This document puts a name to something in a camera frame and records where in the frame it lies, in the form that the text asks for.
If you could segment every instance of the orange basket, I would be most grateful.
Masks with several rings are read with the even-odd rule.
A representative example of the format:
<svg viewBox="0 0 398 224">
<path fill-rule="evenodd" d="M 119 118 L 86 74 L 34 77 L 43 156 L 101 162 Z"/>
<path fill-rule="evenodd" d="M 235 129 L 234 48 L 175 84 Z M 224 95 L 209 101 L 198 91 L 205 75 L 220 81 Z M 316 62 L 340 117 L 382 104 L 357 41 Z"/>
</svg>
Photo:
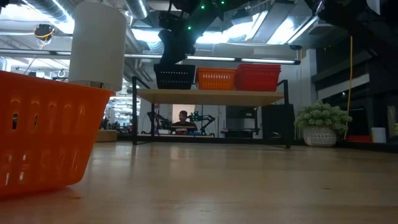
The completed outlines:
<svg viewBox="0 0 398 224">
<path fill-rule="evenodd" d="M 79 182 L 112 94 L 0 72 L 0 196 Z"/>
<path fill-rule="evenodd" d="M 233 90 L 235 69 L 198 68 L 197 77 L 200 90 Z"/>
</svg>

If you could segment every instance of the plant pot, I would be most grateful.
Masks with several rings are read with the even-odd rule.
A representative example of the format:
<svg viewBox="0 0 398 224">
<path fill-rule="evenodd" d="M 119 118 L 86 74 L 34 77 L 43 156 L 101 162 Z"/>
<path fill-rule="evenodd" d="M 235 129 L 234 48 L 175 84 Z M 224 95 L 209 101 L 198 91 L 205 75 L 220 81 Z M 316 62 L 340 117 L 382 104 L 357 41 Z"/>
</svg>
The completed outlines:
<svg viewBox="0 0 398 224">
<path fill-rule="evenodd" d="M 337 141 L 337 135 L 329 127 L 309 126 L 304 128 L 304 141 L 313 147 L 333 147 Z"/>
</svg>

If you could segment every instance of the wooden tabletop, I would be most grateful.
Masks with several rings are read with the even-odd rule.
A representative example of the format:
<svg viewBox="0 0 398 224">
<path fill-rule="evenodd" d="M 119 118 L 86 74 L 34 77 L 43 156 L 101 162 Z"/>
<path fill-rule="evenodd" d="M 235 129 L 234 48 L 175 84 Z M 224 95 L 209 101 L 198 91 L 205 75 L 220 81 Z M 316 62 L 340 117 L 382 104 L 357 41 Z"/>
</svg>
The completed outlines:
<svg viewBox="0 0 398 224">
<path fill-rule="evenodd" d="M 0 223 L 393 224 L 397 168 L 352 149 L 97 143 L 81 182 L 0 200 Z"/>
<path fill-rule="evenodd" d="M 220 90 L 141 89 L 137 94 L 151 103 L 228 106 L 266 106 L 284 97 L 277 92 Z"/>
</svg>

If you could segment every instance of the wooden shelf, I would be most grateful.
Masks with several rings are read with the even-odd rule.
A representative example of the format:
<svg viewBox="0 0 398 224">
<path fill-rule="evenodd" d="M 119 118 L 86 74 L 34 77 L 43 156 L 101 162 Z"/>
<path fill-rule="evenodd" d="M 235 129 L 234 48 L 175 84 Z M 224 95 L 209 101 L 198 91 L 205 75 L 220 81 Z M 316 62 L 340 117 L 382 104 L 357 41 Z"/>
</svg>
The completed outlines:
<svg viewBox="0 0 398 224">
<path fill-rule="evenodd" d="M 227 106 L 266 106 L 284 97 L 276 92 L 220 90 L 141 89 L 137 94 L 151 103 Z"/>
</svg>

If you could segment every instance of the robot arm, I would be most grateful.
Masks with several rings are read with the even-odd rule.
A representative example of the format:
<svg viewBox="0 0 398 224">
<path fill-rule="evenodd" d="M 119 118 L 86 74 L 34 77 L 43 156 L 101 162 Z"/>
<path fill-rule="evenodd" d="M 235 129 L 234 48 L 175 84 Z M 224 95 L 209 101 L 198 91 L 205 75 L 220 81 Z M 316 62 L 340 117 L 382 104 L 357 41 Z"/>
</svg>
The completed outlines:
<svg viewBox="0 0 398 224">
<path fill-rule="evenodd" d="M 160 15 L 160 26 L 164 28 L 159 32 L 164 43 L 160 64 L 173 65 L 186 59 L 187 54 L 193 55 L 193 45 L 217 17 L 223 20 L 224 12 L 249 1 L 253 0 L 174 0 L 174 5 L 189 16 L 177 17 L 170 11 Z"/>
</svg>

